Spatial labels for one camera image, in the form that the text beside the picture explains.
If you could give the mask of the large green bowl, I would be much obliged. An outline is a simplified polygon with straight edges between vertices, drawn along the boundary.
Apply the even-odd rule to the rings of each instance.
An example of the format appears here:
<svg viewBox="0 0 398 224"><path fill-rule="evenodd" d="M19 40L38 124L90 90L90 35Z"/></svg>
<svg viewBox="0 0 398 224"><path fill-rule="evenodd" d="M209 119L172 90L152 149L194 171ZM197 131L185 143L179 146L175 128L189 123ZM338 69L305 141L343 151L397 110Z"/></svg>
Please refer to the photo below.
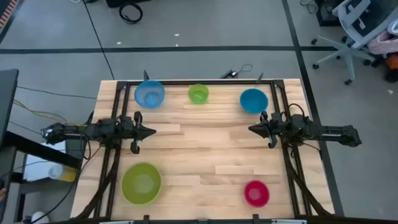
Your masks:
<svg viewBox="0 0 398 224"><path fill-rule="evenodd" d="M121 190L124 198L134 205L152 203L162 189L162 175L148 162L134 164L124 173Z"/></svg>

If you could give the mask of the red bowl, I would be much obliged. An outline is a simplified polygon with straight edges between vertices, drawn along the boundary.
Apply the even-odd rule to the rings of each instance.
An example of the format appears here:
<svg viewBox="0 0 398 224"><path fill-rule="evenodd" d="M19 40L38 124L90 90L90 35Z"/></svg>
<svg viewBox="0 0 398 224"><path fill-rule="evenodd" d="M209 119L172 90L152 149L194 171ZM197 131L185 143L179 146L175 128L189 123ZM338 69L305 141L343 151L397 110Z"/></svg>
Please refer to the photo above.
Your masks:
<svg viewBox="0 0 398 224"><path fill-rule="evenodd" d="M250 206L261 208L268 204L270 192L265 183L252 180L244 186L244 199Z"/></svg>

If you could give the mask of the white round object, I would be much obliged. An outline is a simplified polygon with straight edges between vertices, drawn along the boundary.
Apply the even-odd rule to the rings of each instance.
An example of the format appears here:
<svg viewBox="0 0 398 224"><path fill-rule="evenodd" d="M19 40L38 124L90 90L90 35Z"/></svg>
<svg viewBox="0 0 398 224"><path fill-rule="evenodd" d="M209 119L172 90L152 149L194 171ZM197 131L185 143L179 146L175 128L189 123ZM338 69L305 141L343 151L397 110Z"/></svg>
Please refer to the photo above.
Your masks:
<svg viewBox="0 0 398 224"><path fill-rule="evenodd" d="M49 217L44 212L37 211L31 216L31 224L45 224L49 222Z"/></svg>

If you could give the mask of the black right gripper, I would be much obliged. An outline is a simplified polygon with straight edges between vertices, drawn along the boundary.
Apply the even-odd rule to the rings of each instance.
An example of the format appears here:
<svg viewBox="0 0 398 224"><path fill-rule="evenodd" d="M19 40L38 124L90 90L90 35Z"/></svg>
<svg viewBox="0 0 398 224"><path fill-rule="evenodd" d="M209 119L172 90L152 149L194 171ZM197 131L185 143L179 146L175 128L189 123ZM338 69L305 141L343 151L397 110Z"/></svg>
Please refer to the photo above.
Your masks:
<svg viewBox="0 0 398 224"><path fill-rule="evenodd" d="M270 149L275 148L277 139L274 133L274 119L269 119L266 111L261 113L261 121L259 124L255 124L249 127L249 130L261 136L262 138L269 138L270 142L268 146Z"/></svg>

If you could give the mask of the large translucent blue bowl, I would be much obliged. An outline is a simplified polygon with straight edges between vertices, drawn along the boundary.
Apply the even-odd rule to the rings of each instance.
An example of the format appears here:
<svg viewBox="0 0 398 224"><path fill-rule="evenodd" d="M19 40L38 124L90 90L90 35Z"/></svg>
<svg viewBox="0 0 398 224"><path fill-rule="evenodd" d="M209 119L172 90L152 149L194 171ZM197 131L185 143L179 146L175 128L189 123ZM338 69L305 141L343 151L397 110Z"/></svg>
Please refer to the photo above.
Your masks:
<svg viewBox="0 0 398 224"><path fill-rule="evenodd" d="M155 80L143 81L134 90L134 99L142 108L156 109L165 99L165 88Z"/></svg>

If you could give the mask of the grey office chair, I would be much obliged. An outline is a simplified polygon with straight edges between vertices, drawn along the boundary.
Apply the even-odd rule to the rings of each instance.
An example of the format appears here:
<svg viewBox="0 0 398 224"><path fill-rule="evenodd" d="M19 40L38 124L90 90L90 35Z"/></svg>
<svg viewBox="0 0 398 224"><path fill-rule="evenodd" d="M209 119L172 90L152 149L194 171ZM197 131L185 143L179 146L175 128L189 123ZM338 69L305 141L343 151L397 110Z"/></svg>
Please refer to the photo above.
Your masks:
<svg viewBox="0 0 398 224"><path fill-rule="evenodd" d="M355 57L363 59L366 66L376 63L377 54L370 51L368 44L398 19L398 0L344 0L332 10L332 14L339 19L346 32L346 40L337 42L320 35L313 39L312 45L321 39L334 47L336 52L316 61L312 68L318 69L323 62L342 58L349 72L345 85L350 85L356 78Z"/></svg>

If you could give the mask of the small green bowl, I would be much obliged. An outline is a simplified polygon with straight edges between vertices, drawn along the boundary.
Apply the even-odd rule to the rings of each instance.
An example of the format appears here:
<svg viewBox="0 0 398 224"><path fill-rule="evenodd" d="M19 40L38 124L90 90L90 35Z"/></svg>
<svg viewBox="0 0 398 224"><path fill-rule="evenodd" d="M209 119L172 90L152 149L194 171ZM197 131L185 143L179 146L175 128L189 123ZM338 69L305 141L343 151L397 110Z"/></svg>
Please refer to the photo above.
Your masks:
<svg viewBox="0 0 398 224"><path fill-rule="evenodd" d="M194 84L188 89L188 97L194 104L204 104L207 102L209 90L206 85Z"/></svg>

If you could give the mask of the white paper sheet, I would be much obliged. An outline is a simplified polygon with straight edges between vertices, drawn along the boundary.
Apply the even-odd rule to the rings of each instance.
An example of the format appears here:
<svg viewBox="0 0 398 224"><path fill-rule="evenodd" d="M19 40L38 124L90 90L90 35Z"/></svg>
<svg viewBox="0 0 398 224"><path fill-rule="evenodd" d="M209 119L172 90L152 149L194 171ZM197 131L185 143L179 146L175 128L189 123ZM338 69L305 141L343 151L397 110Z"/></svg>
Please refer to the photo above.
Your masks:
<svg viewBox="0 0 398 224"><path fill-rule="evenodd" d="M47 178L49 177L48 171L54 164L57 163L29 154L26 159L23 178L29 182Z"/></svg>

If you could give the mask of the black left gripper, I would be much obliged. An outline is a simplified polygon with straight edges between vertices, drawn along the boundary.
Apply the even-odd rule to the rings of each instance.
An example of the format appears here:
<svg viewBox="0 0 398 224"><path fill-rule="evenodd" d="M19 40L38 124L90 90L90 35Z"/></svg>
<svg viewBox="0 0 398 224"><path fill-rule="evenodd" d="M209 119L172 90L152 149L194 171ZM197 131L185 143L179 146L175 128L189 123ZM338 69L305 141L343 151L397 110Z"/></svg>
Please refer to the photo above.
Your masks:
<svg viewBox="0 0 398 224"><path fill-rule="evenodd" d="M134 113L134 122L135 125L133 126L133 141L131 143L131 152L133 154L139 154L140 148L138 146L138 141L141 139L140 135L141 135L141 124L142 124L142 114L139 111L136 111ZM145 126L143 126L143 130L146 131L143 134L143 138L147 138L153 134L156 133L156 130L151 129L151 128L147 128Z"/></svg>

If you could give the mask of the black desk bar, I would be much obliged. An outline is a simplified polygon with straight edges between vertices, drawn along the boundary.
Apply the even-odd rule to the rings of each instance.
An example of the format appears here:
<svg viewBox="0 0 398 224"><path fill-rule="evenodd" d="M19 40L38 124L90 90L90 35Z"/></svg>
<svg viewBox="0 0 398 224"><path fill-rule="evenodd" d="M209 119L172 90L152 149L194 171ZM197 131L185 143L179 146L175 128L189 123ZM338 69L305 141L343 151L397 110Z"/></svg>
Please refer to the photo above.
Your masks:
<svg viewBox="0 0 398 224"><path fill-rule="evenodd" d="M0 146L15 147L17 151L74 169L79 169L81 164L81 161L76 157L65 154L51 147L41 145L10 131L5 132Z"/></svg>

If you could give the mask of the pink bag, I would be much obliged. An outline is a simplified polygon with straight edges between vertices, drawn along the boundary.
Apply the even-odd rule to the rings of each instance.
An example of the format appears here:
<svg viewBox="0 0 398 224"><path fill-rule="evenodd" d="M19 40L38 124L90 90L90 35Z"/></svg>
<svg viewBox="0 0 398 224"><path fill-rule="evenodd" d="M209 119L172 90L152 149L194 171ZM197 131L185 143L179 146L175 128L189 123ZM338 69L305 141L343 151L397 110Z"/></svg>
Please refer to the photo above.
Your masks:
<svg viewBox="0 0 398 224"><path fill-rule="evenodd" d="M390 34L384 30L368 43L368 49L374 55L396 53L398 52L398 34Z"/></svg>

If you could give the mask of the orange object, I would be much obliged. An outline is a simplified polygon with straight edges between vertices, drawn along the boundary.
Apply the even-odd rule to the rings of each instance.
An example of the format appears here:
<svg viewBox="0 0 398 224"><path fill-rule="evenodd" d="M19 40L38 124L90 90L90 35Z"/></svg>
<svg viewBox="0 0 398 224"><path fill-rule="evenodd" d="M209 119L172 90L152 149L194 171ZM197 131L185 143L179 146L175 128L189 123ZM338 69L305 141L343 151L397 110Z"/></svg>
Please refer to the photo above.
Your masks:
<svg viewBox="0 0 398 224"><path fill-rule="evenodd" d="M388 54L385 59L385 64L389 70L398 70L398 52Z"/></svg>

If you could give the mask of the medium teal blue bowl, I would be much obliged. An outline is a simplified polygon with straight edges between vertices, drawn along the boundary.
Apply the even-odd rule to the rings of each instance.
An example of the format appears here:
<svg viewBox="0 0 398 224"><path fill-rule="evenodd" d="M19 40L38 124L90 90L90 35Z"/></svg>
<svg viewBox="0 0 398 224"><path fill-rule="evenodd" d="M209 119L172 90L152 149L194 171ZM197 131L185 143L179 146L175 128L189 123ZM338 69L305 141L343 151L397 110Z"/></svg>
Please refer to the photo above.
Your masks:
<svg viewBox="0 0 398 224"><path fill-rule="evenodd" d="M245 112L259 114L267 109L269 100L262 90L250 88L241 93L239 103Z"/></svg>

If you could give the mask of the bottle with yellow liquid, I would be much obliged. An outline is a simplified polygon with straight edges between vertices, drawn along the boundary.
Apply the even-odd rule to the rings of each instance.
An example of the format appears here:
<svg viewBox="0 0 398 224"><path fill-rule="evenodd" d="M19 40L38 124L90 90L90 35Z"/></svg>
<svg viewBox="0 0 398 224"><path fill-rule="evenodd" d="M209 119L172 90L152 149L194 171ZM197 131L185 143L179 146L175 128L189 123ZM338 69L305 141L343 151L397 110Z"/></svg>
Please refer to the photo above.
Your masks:
<svg viewBox="0 0 398 224"><path fill-rule="evenodd" d="M73 182L76 179L77 170L61 164L54 164L48 171L48 176L54 180Z"/></svg>

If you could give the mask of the black box on floor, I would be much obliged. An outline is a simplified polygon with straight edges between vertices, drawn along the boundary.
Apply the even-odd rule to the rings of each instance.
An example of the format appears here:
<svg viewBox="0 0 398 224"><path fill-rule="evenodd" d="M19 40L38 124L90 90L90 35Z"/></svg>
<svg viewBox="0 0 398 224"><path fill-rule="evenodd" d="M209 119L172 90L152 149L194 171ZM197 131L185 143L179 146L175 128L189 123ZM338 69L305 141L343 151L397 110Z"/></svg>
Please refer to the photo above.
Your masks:
<svg viewBox="0 0 398 224"><path fill-rule="evenodd" d="M340 26L339 19L333 15L332 11L344 0L315 0L317 5L316 16L321 27Z"/></svg>

